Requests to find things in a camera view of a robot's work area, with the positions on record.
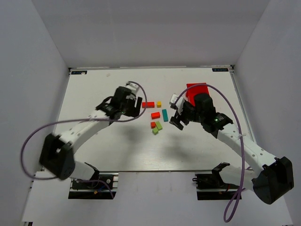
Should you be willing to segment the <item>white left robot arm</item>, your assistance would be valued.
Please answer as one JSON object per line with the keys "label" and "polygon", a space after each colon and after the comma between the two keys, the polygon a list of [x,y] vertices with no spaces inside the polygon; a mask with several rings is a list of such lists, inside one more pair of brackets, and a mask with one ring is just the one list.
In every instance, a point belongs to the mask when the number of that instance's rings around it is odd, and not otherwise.
{"label": "white left robot arm", "polygon": [[140,87],[134,82],[119,86],[114,95],[105,98],[88,118],[58,135],[47,135],[40,164],[60,180],[97,181],[99,170],[86,162],[76,161],[74,155],[92,136],[118,121],[122,115],[132,119],[139,116],[143,99],[137,97],[138,90]]}

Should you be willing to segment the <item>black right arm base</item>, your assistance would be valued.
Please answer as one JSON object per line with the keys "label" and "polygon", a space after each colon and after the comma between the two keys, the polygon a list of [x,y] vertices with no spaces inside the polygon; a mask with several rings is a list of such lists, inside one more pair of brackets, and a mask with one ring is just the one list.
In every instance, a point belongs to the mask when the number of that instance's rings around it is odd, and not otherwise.
{"label": "black right arm base", "polygon": [[199,201],[230,200],[232,198],[238,190],[238,186],[225,183],[220,176],[220,172],[228,166],[230,166],[229,163],[223,162],[210,172],[195,174],[192,182],[196,185]]}

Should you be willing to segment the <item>red long block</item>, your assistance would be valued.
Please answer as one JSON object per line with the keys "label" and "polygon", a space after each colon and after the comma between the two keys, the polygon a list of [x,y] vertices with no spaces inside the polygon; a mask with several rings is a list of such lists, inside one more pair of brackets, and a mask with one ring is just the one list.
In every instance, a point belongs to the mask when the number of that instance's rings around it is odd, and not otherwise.
{"label": "red long block", "polygon": [[142,108],[154,108],[155,102],[142,102]]}

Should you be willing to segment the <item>red plastic tray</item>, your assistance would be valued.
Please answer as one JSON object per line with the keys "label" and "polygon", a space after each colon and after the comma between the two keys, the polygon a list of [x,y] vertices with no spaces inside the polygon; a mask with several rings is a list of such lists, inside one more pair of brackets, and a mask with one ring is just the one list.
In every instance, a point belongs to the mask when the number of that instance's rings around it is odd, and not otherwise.
{"label": "red plastic tray", "polygon": [[193,106],[195,106],[194,96],[201,93],[207,93],[209,95],[208,87],[204,86],[196,86],[185,92],[185,96],[187,101],[190,102]]}

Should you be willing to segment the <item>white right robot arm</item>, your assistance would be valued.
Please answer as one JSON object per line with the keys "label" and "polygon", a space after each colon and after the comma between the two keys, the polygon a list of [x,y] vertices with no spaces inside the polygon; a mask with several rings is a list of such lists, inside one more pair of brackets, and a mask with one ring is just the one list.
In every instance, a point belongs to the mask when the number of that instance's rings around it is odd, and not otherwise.
{"label": "white right robot arm", "polygon": [[218,186],[239,185],[244,173],[243,187],[253,191],[265,204],[271,205],[294,187],[293,165],[286,158],[278,158],[254,141],[242,135],[238,126],[225,114],[216,111],[207,93],[197,94],[192,105],[183,97],[173,94],[170,107],[175,110],[170,123],[182,130],[190,122],[200,123],[203,129],[236,152],[251,171],[221,163],[212,169]]}

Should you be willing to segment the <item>teal long block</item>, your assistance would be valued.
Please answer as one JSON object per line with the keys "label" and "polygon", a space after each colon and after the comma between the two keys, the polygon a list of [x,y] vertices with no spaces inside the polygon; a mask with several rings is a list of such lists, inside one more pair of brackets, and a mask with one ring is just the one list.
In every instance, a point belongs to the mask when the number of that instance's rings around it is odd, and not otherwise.
{"label": "teal long block", "polygon": [[163,121],[168,122],[168,114],[167,114],[167,109],[162,109],[162,116],[163,116]]}

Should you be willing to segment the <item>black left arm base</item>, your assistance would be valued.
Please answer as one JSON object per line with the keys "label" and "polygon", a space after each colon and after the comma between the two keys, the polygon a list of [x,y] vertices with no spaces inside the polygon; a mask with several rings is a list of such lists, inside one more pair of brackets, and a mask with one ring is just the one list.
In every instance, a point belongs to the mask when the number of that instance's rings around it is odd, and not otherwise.
{"label": "black left arm base", "polygon": [[100,173],[93,182],[71,180],[70,200],[113,200],[118,188],[118,173]]}

